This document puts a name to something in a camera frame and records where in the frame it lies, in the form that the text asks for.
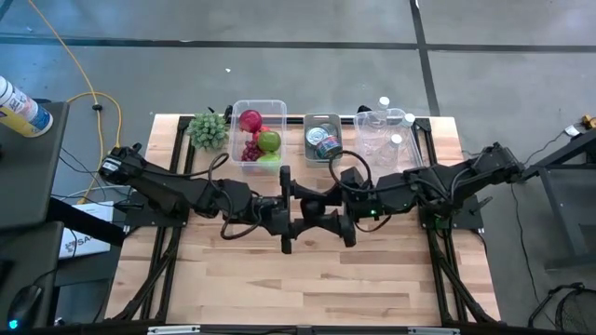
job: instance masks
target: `wood grain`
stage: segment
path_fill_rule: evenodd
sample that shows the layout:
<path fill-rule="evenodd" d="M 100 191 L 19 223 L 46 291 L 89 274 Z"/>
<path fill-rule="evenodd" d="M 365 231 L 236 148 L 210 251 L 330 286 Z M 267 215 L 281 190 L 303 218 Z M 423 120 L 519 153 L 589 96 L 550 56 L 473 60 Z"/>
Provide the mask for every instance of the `wood grain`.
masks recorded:
<path fill-rule="evenodd" d="M 168 168 L 178 118 L 177 114 L 156 115 L 146 152 L 148 161 Z M 454 119 L 430 120 L 440 163 L 460 162 Z M 302 126 L 289 126 L 289 130 L 286 164 L 291 166 L 292 178 L 321 191 L 331 187 L 326 168 L 305 165 Z M 353 129 L 344 127 L 343 135 L 344 145 L 350 149 Z M 197 153 L 194 170 L 206 168 L 216 154 Z M 344 157 L 336 171 L 358 165 L 356 159 Z M 261 194 L 280 192 L 277 173 L 246 175 L 232 162 L 217 169 L 214 178 L 246 181 Z M 300 217 L 295 200 L 291 211 L 293 218 Z M 169 323 L 431 326 L 440 322 L 427 238 L 418 226 L 416 210 L 394 216 L 377 232 L 358 232 L 353 248 L 346 248 L 341 239 L 323 230 L 307 231 L 293 243 L 291 255 L 283 255 L 278 237 L 262 229 L 224 241 L 219 237 L 221 224 L 221 218 L 208 220 L 194 214 L 189 218 L 178 252 Z M 365 221 L 362 225 L 375 224 Z M 232 231 L 243 228 L 232 227 Z M 120 312 L 141 286 L 155 233 L 153 228 L 141 228 L 125 242 L 107 315 Z M 463 281 L 482 307 L 498 318 L 480 239 L 468 232 L 454 232 L 454 244 Z M 157 283 L 154 305 L 161 282 Z M 449 284 L 445 287 L 455 315 L 453 290 Z"/>

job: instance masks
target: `plastic bottle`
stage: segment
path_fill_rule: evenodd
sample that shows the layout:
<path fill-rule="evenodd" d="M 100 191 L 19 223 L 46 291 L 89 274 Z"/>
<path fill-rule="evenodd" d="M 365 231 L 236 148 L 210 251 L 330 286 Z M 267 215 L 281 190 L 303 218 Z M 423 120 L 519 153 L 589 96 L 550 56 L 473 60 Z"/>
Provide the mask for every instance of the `plastic bottle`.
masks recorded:
<path fill-rule="evenodd" d="M 390 103 L 390 101 L 389 101 L 388 97 L 379 98 L 379 102 L 378 102 L 379 110 L 386 111 L 387 108 L 389 108 L 389 103 Z"/>
<path fill-rule="evenodd" d="M 32 138 L 45 134 L 53 121 L 43 107 L 0 76 L 0 123 Z"/>
<path fill-rule="evenodd" d="M 376 152 L 376 162 L 385 168 L 396 168 L 400 158 L 400 147 L 403 139 L 400 134 L 393 134 L 389 141 Z"/>
<path fill-rule="evenodd" d="M 399 134 L 401 136 L 401 141 L 404 143 L 409 142 L 413 133 L 412 133 L 412 126 L 413 123 L 416 121 L 416 116 L 413 114 L 407 113 L 401 119 L 394 129 L 392 129 L 392 133 Z"/>

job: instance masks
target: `red grapes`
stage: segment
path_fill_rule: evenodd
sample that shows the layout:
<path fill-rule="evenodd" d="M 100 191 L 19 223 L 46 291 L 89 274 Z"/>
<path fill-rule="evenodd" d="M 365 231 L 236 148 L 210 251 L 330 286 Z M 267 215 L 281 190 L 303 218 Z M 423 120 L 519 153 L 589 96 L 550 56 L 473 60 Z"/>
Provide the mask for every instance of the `red grapes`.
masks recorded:
<path fill-rule="evenodd" d="M 246 148 L 242 152 L 243 162 L 254 162 L 259 159 L 259 157 L 264 155 L 264 152 L 262 152 L 257 146 L 256 141 L 246 141 L 244 144 L 246 144 Z"/>

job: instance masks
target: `tin can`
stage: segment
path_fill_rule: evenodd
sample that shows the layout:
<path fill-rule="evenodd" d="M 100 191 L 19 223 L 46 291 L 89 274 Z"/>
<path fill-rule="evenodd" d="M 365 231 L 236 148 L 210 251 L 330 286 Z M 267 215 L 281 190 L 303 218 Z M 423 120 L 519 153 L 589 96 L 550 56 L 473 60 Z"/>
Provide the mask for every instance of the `tin can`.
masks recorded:
<path fill-rule="evenodd" d="M 328 137 L 329 133 L 323 127 L 312 127 L 306 132 L 306 141 L 314 146 Z"/>
<path fill-rule="evenodd" d="M 342 143 L 339 141 L 337 137 L 329 136 L 317 144 L 315 153 L 321 159 L 329 159 L 334 154 L 341 152 L 343 149 L 344 148 L 342 147 Z"/>
<path fill-rule="evenodd" d="M 329 136 L 338 137 L 339 133 L 338 133 L 337 127 L 335 125 L 326 123 L 326 124 L 320 124 L 319 127 L 322 127 L 323 129 L 327 130 L 327 133 L 329 134 Z"/>
<path fill-rule="evenodd" d="M 32 138 L 46 133 L 52 122 L 50 113 L 0 76 L 0 123 Z"/>

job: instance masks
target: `gray floor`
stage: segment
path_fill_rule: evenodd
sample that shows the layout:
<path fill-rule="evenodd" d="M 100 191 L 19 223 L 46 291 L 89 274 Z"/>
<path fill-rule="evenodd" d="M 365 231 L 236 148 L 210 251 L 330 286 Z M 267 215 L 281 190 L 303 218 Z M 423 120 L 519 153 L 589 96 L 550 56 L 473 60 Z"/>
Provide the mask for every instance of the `gray floor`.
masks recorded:
<path fill-rule="evenodd" d="M 400 42 L 416 41 L 406 0 L 39 1 L 66 36 L 173 40 Z M 419 0 L 429 43 L 594 45 L 596 3 L 590 0 Z M 0 36 L 50 32 L 17 0 L 0 20 Z M 417 51 L 271 48 L 73 47 L 94 87 L 124 109 L 123 144 L 146 143 L 156 113 L 222 109 L 241 99 L 280 99 L 289 112 L 353 114 L 387 95 L 392 104 L 429 115 Z M 429 53 L 441 115 L 454 116 L 463 147 L 477 152 L 500 141 L 520 160 L 596 105 L 596 53 Z M 63 101 L 87 91 L 68 55 L 54 46 L 2 45 L 1 75 L 31 96 Z M 91 99 L 73 104 L 64 146 L 88 167 L 99 146 Z M 114 144 L 115 110 L 106 102 L 106 146 Z M 561 146 L 560 139 L 552 148 Z M 88 176 L 60 166 L 54 192 L 69 194 Z M 542 185 L 516 185 L 525 242 L 540 298 L 558 284 L 596 287 L 594 268 L 546 273 L 546 260 L 569 248 Z M 494 288 L 504 321 L 524 325 L 536 306 L 522 256 L 508 186 L 481 192 L 494 201 L 482 215 Z M 101 199 L 94 194 L 94 199 Z M 106 266 L 105 271 L 113 271 Z M 105 284 L 73 287 L 59 314 L 89 321 Z M 552 325 L 540 317 L 542 328 Z"/>

